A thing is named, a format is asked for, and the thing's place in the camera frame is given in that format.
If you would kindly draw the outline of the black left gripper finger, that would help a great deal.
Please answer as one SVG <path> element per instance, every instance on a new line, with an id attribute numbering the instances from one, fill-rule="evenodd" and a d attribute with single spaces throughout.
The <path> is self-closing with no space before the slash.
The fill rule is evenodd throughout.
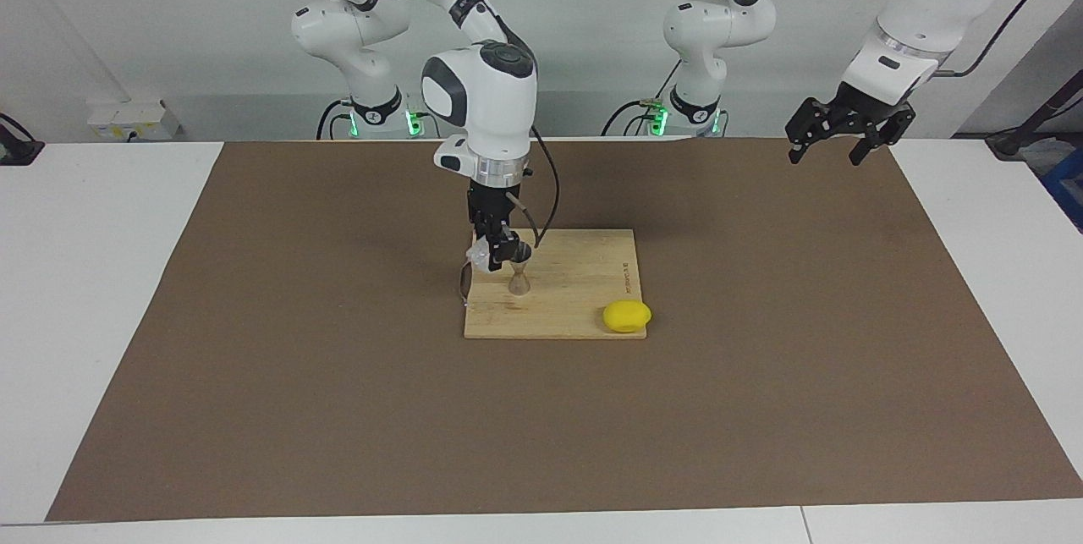
<path id="1" fill-rule="evenodd" d="M 849 154 L 852 166 L 860 166 L 871 151 L 880 146 L 893 146 L 913 124 L 916 112 L 909 103 L 898 105 L 885 119 L 874 120 L 859 113 L 854 124 L 861 135 Z"/>
<path id="2" fill-rule="evenodd" d="M 785 124 L 785 132 L 790 139 L 790 161 L 798 165 L 810 146 L 836 135 L 839 124 L 840 108 L 834 102 L 823 103 L 815 98 L 805 98 L 790 117 L 790 122 Z"/>

